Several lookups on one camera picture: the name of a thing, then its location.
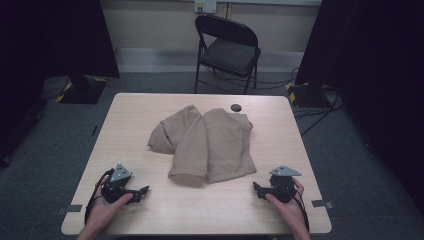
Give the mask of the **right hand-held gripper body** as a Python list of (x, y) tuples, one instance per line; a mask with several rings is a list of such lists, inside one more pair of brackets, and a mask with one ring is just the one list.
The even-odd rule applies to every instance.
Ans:
[(280, 202), (288, 203), (296, 195), (293, 177), (301, 176), (302, 173), (282, 165), (272, 169), (270, 174), (270, 187), (264, 188), (262, 195), (271, 194)]

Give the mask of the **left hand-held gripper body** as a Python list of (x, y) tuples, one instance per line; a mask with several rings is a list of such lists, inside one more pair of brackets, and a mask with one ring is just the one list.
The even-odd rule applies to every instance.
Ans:
[(132, 177), (132, 172), (123, 164), (118, 163), (115, 168), (107, 171), (106, 175), (108, 178), (102, 187), (101, 194), (107, 202), (114, 203), (128, 193), (132, 196), (139, 195), (139, 190), (125, 189), (125, 185)]

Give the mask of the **tan shorts with black drawstring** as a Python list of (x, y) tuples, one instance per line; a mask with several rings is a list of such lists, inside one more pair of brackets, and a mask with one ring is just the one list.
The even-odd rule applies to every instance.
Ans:
[(192, 175), (214, 184), (256, 172), (250, 154), (252, 128), (245, 114), (222, 108), (200, 113), (189, 105), (160, 121), (148, 146), (173, 156), (170, 178)]

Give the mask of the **person's right hand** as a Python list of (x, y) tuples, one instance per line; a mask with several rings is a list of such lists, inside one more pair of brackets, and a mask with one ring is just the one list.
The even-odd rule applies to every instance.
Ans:
[(266, 194), (266, 199), (276, 207), (279, 214), (289, 227), (295, 240), (310, 240), (310, 233), (306, 227), (304, 214), (300, 204), (302, 203), (302, 195), (304, 192), (303, 185), (295, 178), (292, 178), (296, 186), (296, 195), (288, 203), (280, 202), (271, 194)]

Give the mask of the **person's left hand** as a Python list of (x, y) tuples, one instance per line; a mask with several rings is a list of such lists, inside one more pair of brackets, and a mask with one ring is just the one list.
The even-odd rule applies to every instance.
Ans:
[(118, 210), (124, 206), (133, 195), (127, 193), (114, 203), (109, 203), (102, 197), (101, 190), (108, 179), (106, 175), (94, 195), (94, 202), (90, 211), (87, 223), (84, 229), (80, 232), (78, 238), (82, 240), (94, 240), (95, 237), (110, 224)]

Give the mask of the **grey tape strip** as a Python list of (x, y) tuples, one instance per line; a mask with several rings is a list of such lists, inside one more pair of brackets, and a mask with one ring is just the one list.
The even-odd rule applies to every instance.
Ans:
[(335, 207), (332, 201), (325, 201), (323, 199), (313, 200), (311, 203), (314, 208), (325, 207), (326, 209), (333, 209)]
[(81, 205), (67, 205), (59, 207), (56, 211), (58, 216), (65, 216), (69, 212), (80, 212), (82, 209)]

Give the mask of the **black stand base striped tape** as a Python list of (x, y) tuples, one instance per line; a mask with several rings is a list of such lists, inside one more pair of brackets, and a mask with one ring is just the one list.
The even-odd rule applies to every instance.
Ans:
[(291, 103), (298, 108), (329, 108), (330, 102), (322, 89), (315, 89), (308, 84), (295, 85), (288, 83), (285, 85), (288, 98)]

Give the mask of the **black folding chair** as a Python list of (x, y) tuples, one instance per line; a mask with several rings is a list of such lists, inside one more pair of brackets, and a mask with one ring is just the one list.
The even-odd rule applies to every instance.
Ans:
[(200, 66), (245, 79), (243, 93), (250, 82), (257, 86), (258, 60), (261, 55), (258, 38), (245, 24), (214, 15), (195, 19), (199, 35), (194, 92), (197, 92)]

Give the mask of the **black curtain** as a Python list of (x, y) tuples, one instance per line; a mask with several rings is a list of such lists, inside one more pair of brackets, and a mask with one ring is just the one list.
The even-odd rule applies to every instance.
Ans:
[(341, 89), (424, 214), (424, 0), (321, 0), (296, 82)]
[(52, 77), (120, 76), (101, 0), (0, 0), (0, 167), (41, 112)]

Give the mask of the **white wall outlet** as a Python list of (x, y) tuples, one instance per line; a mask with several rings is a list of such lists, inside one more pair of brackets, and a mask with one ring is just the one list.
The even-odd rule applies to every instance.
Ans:
[(215, 0), (195, 0), (194, 12), (203, 14), (215, 14), (217, 12), (217, 2)]

